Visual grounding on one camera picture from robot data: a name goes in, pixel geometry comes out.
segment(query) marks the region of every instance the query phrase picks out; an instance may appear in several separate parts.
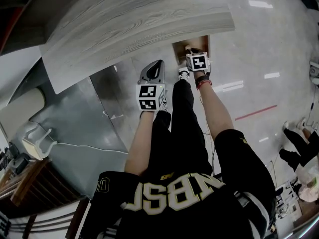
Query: person in background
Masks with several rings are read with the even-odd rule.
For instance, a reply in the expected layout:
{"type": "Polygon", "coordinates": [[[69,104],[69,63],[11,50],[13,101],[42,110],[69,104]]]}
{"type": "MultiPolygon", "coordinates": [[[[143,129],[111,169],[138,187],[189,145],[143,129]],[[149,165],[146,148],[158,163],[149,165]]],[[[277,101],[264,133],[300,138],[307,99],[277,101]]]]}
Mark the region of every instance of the person in background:
{"type": "Polygon", "coordinates": [[[113,224],[116,238],[261,239],[275,216],[275,187],[267,168],[234,129],[203,72],[195,72],[223,182],[211,176],[203,132],[193,110],[189,71],[173,90],[173,114],[142,112],[124,173],[100,175],[81,238],[113,224]]]}
{"type": "Polygon", "coordinates": [[[305,128],[306,119],[297,124],[297,128],[302,130],[308,143],[296,132],[289,130],[289,123],[285,122],[283,131],[289,141],[296,147],[294,151],[287,151],[283,147],[280,148],[279,155],[281,159],[286,161],[296,173],[301,184],[297,194],[307,202],[313,202],[319,196],[319,136],[316,131],[311,133],[305,128]]]}

